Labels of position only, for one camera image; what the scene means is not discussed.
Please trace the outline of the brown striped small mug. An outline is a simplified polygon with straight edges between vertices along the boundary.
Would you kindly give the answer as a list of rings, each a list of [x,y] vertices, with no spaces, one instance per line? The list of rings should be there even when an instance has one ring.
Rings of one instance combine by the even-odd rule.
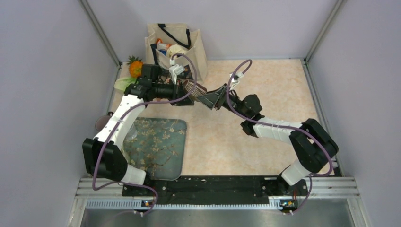
[[[191,79],[187,79],[183,82],[183,88],[187,93],[190,93],[189,98],[196,102],[198,102],[198,96],[207,93],[207,89],[203,85],[195,84],[194,80]]]

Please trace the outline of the purple mug black handle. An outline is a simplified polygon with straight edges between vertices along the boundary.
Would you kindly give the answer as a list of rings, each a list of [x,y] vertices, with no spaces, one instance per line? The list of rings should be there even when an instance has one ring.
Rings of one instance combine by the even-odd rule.
[[[108,123],[114,112],[109,111],[106,115],[101,116],[95,123],[95,129],[100,132]]]

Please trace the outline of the blue grey textured mug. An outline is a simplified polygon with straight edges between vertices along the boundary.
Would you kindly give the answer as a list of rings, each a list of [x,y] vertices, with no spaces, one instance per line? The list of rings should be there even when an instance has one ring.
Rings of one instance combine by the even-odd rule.
[[[136,130],[135,125],[132,124],[126,134],[125,139],[126,140],[134,140],[137,137],[137,135],[138,135],[138,131]]]

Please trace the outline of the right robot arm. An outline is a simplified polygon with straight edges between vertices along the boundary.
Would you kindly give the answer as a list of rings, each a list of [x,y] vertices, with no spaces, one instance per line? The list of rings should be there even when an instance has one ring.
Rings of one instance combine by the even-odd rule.
[[[325,165],[332,166],[331,159],[339,147],[317,120],[304,122],[277,121],[260,112],[262,106],[256,94],[240,99],[226,85],[196,97],[209,109],[221,107],[244,119],[241,127],[245,134],[256,138],[270,138],[292,145],[297,159],[278,176],[277,188],[281,194],[290,195],[296,184],[310,174],[317,174]]]

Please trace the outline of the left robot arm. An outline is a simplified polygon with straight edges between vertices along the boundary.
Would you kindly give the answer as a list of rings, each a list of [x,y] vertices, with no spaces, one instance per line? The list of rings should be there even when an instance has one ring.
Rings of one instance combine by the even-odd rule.
[[[122,153],[127,134],[133,130],[134,122],[145,108],[156,103],[192,105],[183,82],[178,77],[189,68],[172,65],[168,70],[154,64],[144,64],[141,76],[129,84],[121,102],[102,130],[82,144],[86,171],[94,178],[103,177],[114,182],[133,184],[139,195],[150,193],[152,183],[146,179],[146,171],[133,167]]]

